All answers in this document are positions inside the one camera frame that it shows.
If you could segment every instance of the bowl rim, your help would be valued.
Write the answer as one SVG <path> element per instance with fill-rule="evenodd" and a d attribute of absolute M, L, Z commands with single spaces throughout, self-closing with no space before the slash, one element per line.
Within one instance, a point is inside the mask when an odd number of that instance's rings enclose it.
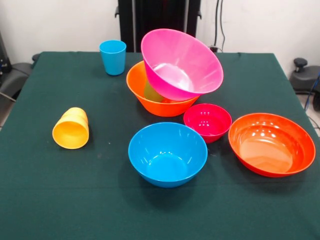
<path fill-rule="evenodd" d="M 221 70 L 222 75 L 221 75 L 221 80 L 219 80 L 220 83 L 219 83 L 216 87 L 212 88 L 211 90 L 208 90 L 208 91 L 188 91 L 188 90 L 184 90 L 184 89 L 182 89 L 182 88 L 176 87 L 175 85 L 171 84 L 170 82 L 164 80 L 164 79 L 163 79 L 157 72 L 155 72 L 155 71 L 153 71 L 154 74 L 156 74 L 159 78 L 161 78 L 163 81 L 165 81 L 165 82 L 166 82 L 167 84 L 169 84 L 171 87 L 174 87 L 174 88 L 176 88 L 176 89 L 179 89 L 180 91 L 182 91 L 182 92 L 184 92 L 184 93 L 188 93 L 188 94 L 199 94 L 199 95 L 208 94 L 208 93 L 214 92 L 215 90 L 217 90 L 218 88 L 221 87 L 221 85 L 222 85 L 222 83 L 223 83 L 223 81 L 224 81 L 225 72 L 224 72 L 224 69 L 223 69 L 223 67 L 222 67 L 222 64 L 221 64 L 219 58 L 218 58 L 213 52 L 211 52 L 211 50 L 209 49 L 209 47 L 207 47 L 202 41 L 200 41 L 199 39 L 197 39 L 197 38 L 195 38 L 195 37 L 193 37 L 193 36 L 191 36 L 191 35 L 183 32 L 183 31 L 178 31 L 178 30 L 174 30 L 174 29 L 170 29 L 170 28 L 158 28 L 158 29 L 154 29 L 154 30 L 149 31 L 148 33 L 146 33 L 146 34 L 143 36 L 143 38 L 142 38 L 142 40 L 141 40 L 141 46 L 140 46 L 140 48 L 141 48 L 141 54 L 142 54 L 142 56 L 143 56 L 143 60 L 144 60 L 145 63 L 149 66 L 149 68 L 152 69 L 151 65 L 148 63 L 148 61 L 146 60 L 146 58 L 145 58 L 145 56 L 144 56 L 143 43 L 144 43 L 144 41 L 145 41 L 145 39 L 146 39 L 146 37 L 147 37 L 148 35 L 150 35 L 150 34 L 152 34 L 152 33 L 154 33 L 154 32 L 160 32 L 160 31 L 176 32 L 176 33 L 180 33 L 180 34 L 182 34 L 182 35 L 185 35 L 187 38 L 193 38 L 196 42 L 198 42 L 198 44 L 202 45 L 202 46 L 205 47 L 210 53 L 212 53 L 213 58 L 215 58 L 215 59 L 218 61 L 218 63 L 219 63 L 219 67 L 218 67 L 218 68 Z"/>
<path fill-rule="evenodd" d="M 231 144 L 231 141 L 230 141 L 230 138 L 231 138 L 230 132 L 231 132 L 231 131 L 229 131 L 229 133 L 228 133 L 228 141 L 229 141 L 229 144 L 230 144 L 230 146 L 231 146 L 231 148 L 232 148 L 232 151 L 235 153 L 235 155 L 236 155 L 238 158 L 241 159 L 240 162 L 241 162 L 241 161 L 244 161 L 244 162 L 246 162 L 246 164 L 250 165 L 251 167 L 253 167 L 253 168 L 255 168 L 255 169 L 259 170 L 259 171 L 263 171 L 263 172 L 265 172 L 265 173 L 270 173 L 270 174 L 273 174 L 273 175 L 275 175 L 275 176 L 289 176 L 289 175 L 294 175 L 294 174 L 297 174 L 297 173 L 300 173 L 300 172 L 306 170 L 307 168 L 309 168 L 309 167 L 311 166 L 311 164 L 315 161 L 315 158 L 316 158 L 316 146 L 315 146 L 314 140 L 312 139 L 312 137 L 309 135 L 309 133 L 308 133 L 302 126 L 300 126 L 300 125 L 297 124 L 296 122 L 290 120 L 289 118 L 286 118 L 286 117 L 284 117 L 284 116 L 280 116 L 280 115 L 277 115 L 277 114 L 274 114 L 274 113 L 268 113 L 268 112 L 253 112 L 253 113 L 249 113 L 249 114 L 246 114 L 246 115 L 243 115 L 243 116 L 237 118 L 237 119 L 232 123 L 232 125 L 231 125 L 231 127 L 230 127 L 230 130 L 236 125 L 236 123 L 237 123 L 240 119 L 246 118 L 246 117 L 248 117 L 248 116 L 254 116 L 254 115 L 273 116 L 273 117 L 277 117 L 277 118 L 280 118 L 280 119 L 284 119 L 284 120 L 286 120 L 286 121 L 289 121 L 289 122 L 293 123 L 293 124 L 294 124 L 295 126 L 297 126 L 299 129 L 301 129 L 301 130 L 307 135 L 307 137 L 311 140 L 311 142 L 312 142 L 312 149 L 313 149 L 313 157 L 312 157 L 311 161 L 308 163 L 307 166 L 305 166 L 304 168 L 301 168 L 301 169 L 299 169 L 299 170 L 287 171 L 287 172 L 266 171 L 266 170 L 264 170 L 264 169 L 258 168 L 258 167 L 256 167 L 256 166 L 248 163 L 247 161 L 245 161 L 245 160 L 235 151 L 235 148 L 234 148 L 234 146 Z"/>
<path fill-rule="evenodd" d="M 130 70 L 128 71 L 128 73 L 126 74 L 126 85 L 128 86 L 128 88 L 130 89 L 130 91 L 137 97 L 147 101 L 147 102 L 150 102 L 150 103 L 154 103 L 154 104 L 160 104 L 160 105 L 179 105 L 179 104 L 184 104 L 184 103 L 189 103 L 193 100 L 196 100 L 199 98 L 199 96 L 195 96 L 193 98 L 190 98 L 188 100 L 184 100 L 184 101 L 176 101 L 176 102 L 158 102 L 158 101 L 151 101 L 147 98 L 145 98 L 144 96 L 141 96 L 139 94 L 137 94 L 130 86 L 129 84 L 129 73 L 132 71 L 133 68 L 136 68 L 137 66 L 141 65 L 142 63 L 144 63 L 144 61 L 139 61 L 138 63 L 136 63 L 135 65 L 133 65 Z"/>
<path fill-rule="evenodd" d="M 131 159 L 131 154 L 130 154 L 130 149 L 132 148 L 132 142 L 134 140 L 134 138 L 137 138 L 137 136 L 142 132 L 144 131 L 145 129 L 148 129 L 148 128 L 152 128 L 153 126 L 155 125 L 176 125 L 176 126 L 179 126 L 179 127 L 183 127 L 183 128 L 187 128 L 189 129 L 190 131 L 194 132 L 196 135 L 198 135 L 199 137 L 199 140 L 202 144 L 202 148 L 205 150 L 204 152 L 204 160 L 203 162 L 201 163 L 199 169 L 197 169 L 194 173 L 192 174 L 189 174 L 187 175 L 186 177 L 183 177 L 183 178 L 179 178 L 179 179 L 175 179 L 173 181 L 163 181 L 163 180 L 159 180 L 159 179 L 156 179 L 156 178 L 152 178 L 150 176 L 147 176 L 145 174 L 143 174 L 136 166 L 135 164 L 133 163 L 132 159 Z M 180 181 L 183 181 L 183 180 L 187 180 L 187 179 L 190 179 L 192 177 L 194 177 L 195 175 L 197 175 L 200 170 L 204 167 L 204 165 L 206 164 L 207 162 L 207 159 L 208 159 L 208 148 L 207 148 L 207 144 L 205 143 L 205 140 L 200 136 L 199 133 L 197 133 L 195 130 L 193 130 L 192 128 L 186 126 L 186 125 L 183 125 L 181 123 L 177 123 L 177 122 L 171 122 L 171 121 L 163 121 L 163 122 L 157 122 L 157 123 L 153 123 L 153 124 L 150 124 L 148 126 L 145 126 L 143 128 L 141 128 L 139 131 L 137 131 L 133 137 L 131 138 L 130 140 L 130 143 L 129 143 L 129 147 L 128 147 L 128 157 L 129 157 L 129 160 L 130 160 L 130 163 L 131 165 L 134 167 L 134 169 L 142 176 L 148 178 L 148 179 L 151 179 L 151 180 L 154 180 L 154 181 L 158 181 L 158 182 L 162 182 L 162 183 L 176 183 L 176 182 L 180 182 Z"/>
<path fill-rule="evenodd" d="M 189 128 L 192 128 L 190 125 L 187 124 L 187 121 L 186 121 L 186 117 L 187 117 L 187 116 L 186 116 L 186 115 L 188 114 L 188 112 L 190 112 L 190 111 L 189 111 L 190 109 L 196 108 L 198 105 L 218 107 L 219 109 L 223 110 L 223 111 L 228 115 L 228 117 L 229 117 L 229 119 L 230 119 L 229 127 L 228 127 L 225 131 L 223 131 L 223 132 L 221 132 L 221 133 L 219 133 L 219 134 L 201 134 L 201 133 L 199 133 L 199 132 L 198 132 L 198 134 L 200 134 L 201 136 L 204 136 L 204 137 L 216 137 L 216 136 L 224 135 L 224 134 L 226 134 L 226 132 L 229 131 L 229 129 L 231 128 L 231 125 L 232 125 L 232 123 L 233 123 L 233 122 L 232 122 L 231 114 L 230 114 L 226 109 L 224 109 L 222 106 L 219 106 L 219 105 L 216 105 L 216 104 L 212 104 L 212 103 L 199 103 L 199 104 L 195 104 L 195 105 L 189 107 L 189 108 L 185 111 L 185 113 L 184 113 L 184 115 L 183 115 L 183 122 L 184 122 L 184 124 L 185 124 L 186 126 L 188 126 Z"/>

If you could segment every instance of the yellow cup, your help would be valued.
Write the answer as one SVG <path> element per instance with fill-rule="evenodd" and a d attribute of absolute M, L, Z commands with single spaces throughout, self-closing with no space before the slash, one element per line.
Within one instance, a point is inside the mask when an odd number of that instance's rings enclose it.
<path fill-rule="evenodd" d="M 66 111 L 52 130 L 54 141 L 65 149 L 79 149 L 89 140 L 86 112 L 79 107 Z"/>

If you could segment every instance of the red bowl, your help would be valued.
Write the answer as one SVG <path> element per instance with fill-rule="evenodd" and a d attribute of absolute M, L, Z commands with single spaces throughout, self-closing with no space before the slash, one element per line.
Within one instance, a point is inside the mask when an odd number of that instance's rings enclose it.
<path fill-rule="evenodd" d="M 316 156 L 309 134 L 295 122 L 275 114 L 242 116 L 232 124 L 228 137 L 243 165 L 266 177 L 302 172 Z"/>
<path fill-rule="evenodd" d="M 207 144 L 221 138 L 232 124 L 232 118 L 225 109 L 209 103 L 190 107 L 184 113 L 183 121 L 198 132 Z"/>

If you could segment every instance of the small red bowl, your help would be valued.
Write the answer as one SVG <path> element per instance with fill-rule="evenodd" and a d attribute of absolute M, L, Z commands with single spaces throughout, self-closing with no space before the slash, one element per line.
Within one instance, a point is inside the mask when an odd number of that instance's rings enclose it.
<path fill-rule="evenodd" d="M 198 132 L 209 144 L 228 132 L 232 118 L 222 107 L 209 103 L 190 107 L 183 116 L 184 124 Z"/>

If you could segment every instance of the blue cup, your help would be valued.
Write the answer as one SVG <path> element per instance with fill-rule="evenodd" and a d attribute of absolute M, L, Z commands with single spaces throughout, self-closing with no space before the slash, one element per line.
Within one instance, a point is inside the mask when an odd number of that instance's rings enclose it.
<path fill-rule="evenodd" d="M 105 72 L 120 75 L 125 71 L 127 45 L 120 40 L 108 40 L 100 44 L 100 53 Z"/>

